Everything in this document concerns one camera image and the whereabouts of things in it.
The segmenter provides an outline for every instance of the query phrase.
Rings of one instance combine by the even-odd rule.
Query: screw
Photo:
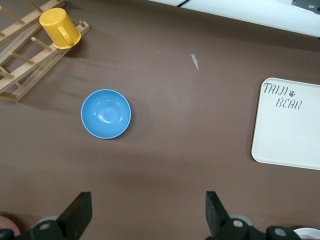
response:
[[[237,228],[242,228],[244,226],[244,224],[242,223],[242,221],[234,220],[233,221],[233,226],[235,226]]]
[[[287,236],[285,230],[283,230],[283,229],[281,229],[281,228],[279,228],[279,227],[277,227],[276,229],[274,229],[274,233],[277,234],[277,235],[280,236],[280,237],[285,237],[285,236]]]

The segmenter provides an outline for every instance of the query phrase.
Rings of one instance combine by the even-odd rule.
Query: white tray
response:
[[[320,170],[320,85],[266,79],[251,154],[260,163]]]

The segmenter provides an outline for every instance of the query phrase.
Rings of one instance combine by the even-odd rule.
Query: wooden dish rack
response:
[[[22,18],[0,6],[0,12],[16,20],[14,24],[0,31],[0,46],[13,39],[0,53],[0,100],[18,102],[71,49],[57,49],[54,44],[46,45],[34,37],[42,29],[39,23],[41,14],[51,8],[63,8],[65,2],[63,0],[50,0],[42,6],[38,6],[33,0],[27,1],[35,10]],[[76,29],[81,33],[82,38],[89,32],[90,27],[85,21],[79,23]],[[43,50],[28,59],[17,52],[30,40],[43,47]],[[19,59],[25,63],[12,72],[8,72],[3,65],[11,58]],[[16,85],[15,90],[7,92],[14,85]]]

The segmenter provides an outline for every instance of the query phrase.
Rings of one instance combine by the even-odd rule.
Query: brown surface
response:
[[[146,0],[65,9],[91,31],[19,103],[0,102],[2,213],[25,230],[91,191],[82,239],[201,240],[205,193],[215,190],[259,230],[320,228],[320,172],[250,153],[262,81],[320,84],[318,39]],[[104,88],[132,108],[113,140],[91,136],[80,118],[84,99]]]

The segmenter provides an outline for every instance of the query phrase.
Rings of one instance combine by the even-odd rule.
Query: yellow cup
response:
[[[81,33],[62,8],[45,11],[40,16],[39,22],[57,49],[69,49],[81,39]]]

